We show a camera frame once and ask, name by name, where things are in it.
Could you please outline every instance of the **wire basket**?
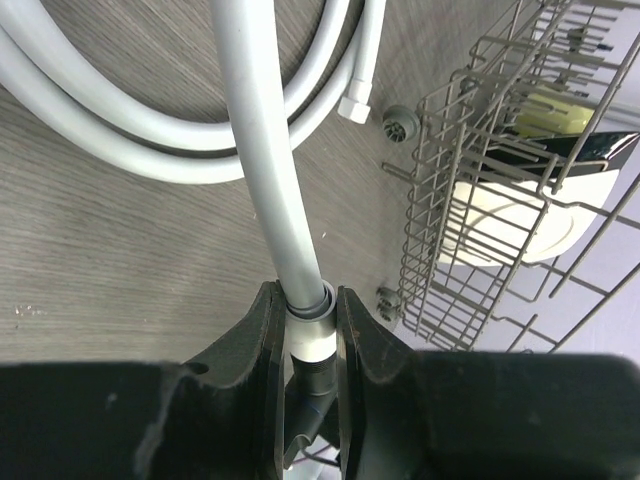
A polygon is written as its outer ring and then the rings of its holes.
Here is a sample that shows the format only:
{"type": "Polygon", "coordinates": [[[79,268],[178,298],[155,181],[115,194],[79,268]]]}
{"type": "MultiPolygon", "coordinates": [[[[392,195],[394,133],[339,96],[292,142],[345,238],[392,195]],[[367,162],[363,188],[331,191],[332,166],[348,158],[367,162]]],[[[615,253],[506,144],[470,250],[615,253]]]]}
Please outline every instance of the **wire basket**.
{"type": "MultiPolygon", "coordinates": [[[[628,262],[605,282],[581,270],[606,232],[640,232],[623,212],[640,174],[611,196],[616,166],[581,158],[638,54],[640,35],[620,63],[600,55],[628,8],[638,5],[518,1],[469,65],[419,102],[413,170],[383,169],[411,186],[398,294],[404,326],[425,346],[471,350],[492,324],[503,331],[498,349],[555,351],[640,269],[628,262]],[[551,139],[571,148],[551,149],[551,139]],[[566,305],[563,292],[579,308],[562,325],[545,322],[536,306],[566,305]],[[517,315],[501,311],[505,299],[517,315]]],[[[626,140],[632,149],[637,138],[626,140]]]]}

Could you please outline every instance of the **dishwasher rack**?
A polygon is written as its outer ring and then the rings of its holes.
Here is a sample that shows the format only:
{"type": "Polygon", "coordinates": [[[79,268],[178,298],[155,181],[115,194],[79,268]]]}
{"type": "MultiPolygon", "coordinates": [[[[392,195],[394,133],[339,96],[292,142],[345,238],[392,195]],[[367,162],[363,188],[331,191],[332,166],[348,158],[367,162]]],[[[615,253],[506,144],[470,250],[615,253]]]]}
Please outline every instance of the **dishwasher rack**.
{"type": "MultiPolygon", "coordinates": [[[[425,348],[472,350],[486,327],[494,325],[508,331],[498,349],[556,351],[640,270],[640,262],[628,265],[615,281],[602,285],[581,268],[598,254],[607,232],[640,232],[640,222],[623,212],[640,185],[640,174],[612,205],[612,198],[607,205],[594,206],[567,203],[561,195],[579,166],[581,147],[638,54],[640,34],[619,63],[600,55],[610,49],[601,42],[617,17],[639,7],[617,0],[517,1],[473,45],[470,63],[419,102],[412,169],[390,163],[383,169],[410,185],[397,311],[404,326],[425,340],[425,348]],[[593,110],[567,156],[547,152],[532,133],[524,137],[514,132],[532,110],[567,115],[568,108],[563,111],[559,105],[593,110]],[[535,174],[526,165],[497,162],[489,155],[495,149],[517,155],[524,164],[544,159],[546,167],[535,174]],[[469,191],[460,198],[455,192],[463,183],[469,191]],[[526,209],[527,219],[517,222],[481,211],[472,199],[487,191],[520,205],[521,212],[526,209]],[[577,244],[555,258],[528,259],[545,217],[570,210],[593,217],[577,244]],[[477,214],[491,217],[496,231],[512,234],[504,238],[477,229],[470,221],[477,214]],[[486,265],[470,258],[482,258],[486,265]],[[584,301],[560,327],[545,322],[535,308],[555,301],[564,302],[558,308],[567,310],[563,291],[574,302],[584,301]],[[501,312],[505,301],[519,302],[515,310],[520,316],[501,312]]],[[[540,125],[529,127],[537,135],[551,135],[540,125]]]]}

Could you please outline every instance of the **gray wood surface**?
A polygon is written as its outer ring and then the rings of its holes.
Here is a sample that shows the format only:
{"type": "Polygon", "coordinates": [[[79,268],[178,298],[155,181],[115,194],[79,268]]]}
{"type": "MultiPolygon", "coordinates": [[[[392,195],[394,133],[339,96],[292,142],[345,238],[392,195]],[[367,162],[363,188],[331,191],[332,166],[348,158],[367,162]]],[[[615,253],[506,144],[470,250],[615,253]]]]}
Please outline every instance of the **gray wood surface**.
{"type": "MultiPolygon", "coordinates": [[[[134,97],[185,119],[226,118],[206,0],[43,3],[134,97]]],[[[389,2],[369,122],[333,113],[295,152],[323,275],[355,288],[369,308],[378,285],[397,282],[407,207],[406,186],[379,166],[411,150],[385,141],[382,112],[414,105],[464,65],[509,3],[389,2]]],[[[321,0],[277,2],[285,80],[321,9],[321,0]]],[[[0,88],[0,361],[185,360],[233,325],[272,278],[243,181],[190,187],[127,174],[0,88]]]]}

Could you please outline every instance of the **gray wire rack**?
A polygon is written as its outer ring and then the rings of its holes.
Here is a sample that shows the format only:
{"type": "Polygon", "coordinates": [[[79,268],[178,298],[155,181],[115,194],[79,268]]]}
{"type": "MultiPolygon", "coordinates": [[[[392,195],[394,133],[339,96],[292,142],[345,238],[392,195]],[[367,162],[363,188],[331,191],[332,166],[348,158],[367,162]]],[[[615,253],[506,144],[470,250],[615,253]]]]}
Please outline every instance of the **gray wire rack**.
{"type": "MultiPolygon", "coordinates": [[[[502,349],[555,351],[640,270],[640,263],[629,265],[626,274],[604,286],[583,278],[580,270],[612,225],[640,231],[640,222],[623,215],[640,174],[611,208],[563,196],[578,153],[638,54],[640,35],[619,63],[599,55],[604,34],[629,8],[638,4],[517,1],[472,47],[469,65],[419,102],[413,170],[389,163],[383,169],[410,185],[398,294],[404,325],[428,346],[471,350],[489,323],[501,322],[511,332],[502,349]],[[597,104],[585,91],[600,97],[597,104]],[[526,124],[532,110],[568,115],[559,105],[593,110],[566,157],[514,133],[518,119],[526,124]],[[524,166],[491,158],[495,149],[517,156],[524,166]],[[540,161],[545,167],[536,173],[527,167],[540,161]],[[482,195],[519,205],[522,218],[483,209],[474,200],[482,195]],[[590,216],[589,232],[563,255],[530,258],[545,218],[567,212],[590,216]],[[479,215],[491,219],[491,229],[474,224],[479,215]],[[523,272],[526,289],[517,281],[523,272]],[[539,302],[576,288],[593,301],[587,311],[576,308],[568,326],[550,326],[531,313],[539,302]],[[525,318],[501,314],[507,297],[525,305],[525,318]]],[[[530,126],[550,135],[544,126],[530,126]]]]}

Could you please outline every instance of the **gray roller wheel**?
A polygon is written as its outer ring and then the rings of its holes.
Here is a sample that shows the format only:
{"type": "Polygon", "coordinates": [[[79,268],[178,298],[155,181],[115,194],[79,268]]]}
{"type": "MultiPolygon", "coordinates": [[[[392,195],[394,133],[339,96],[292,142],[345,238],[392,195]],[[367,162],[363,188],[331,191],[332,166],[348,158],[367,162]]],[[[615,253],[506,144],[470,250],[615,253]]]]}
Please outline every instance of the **gray roller wheel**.
{"type": "Polygon", "coordinates": [[[378,315],[380,315],[385,322],[394,322],[397,320],[399,312],[397,308],[388,308],[378,305],[378,315]]]}
{"type": "Polygon", "coordinates": [[[394,105],[384,112],[382,128],[389,140],[394,143],[402,143],[418,135],[420,119],[410,108],[404,105],[394,105]]]}
{"type": "Polygon", "coordinates": [[[378,300],[378,305],[386,308],[398,308],[402,303],[400,295],[387,287],[380,287],[376,290],[376,300],[378,300]]]}

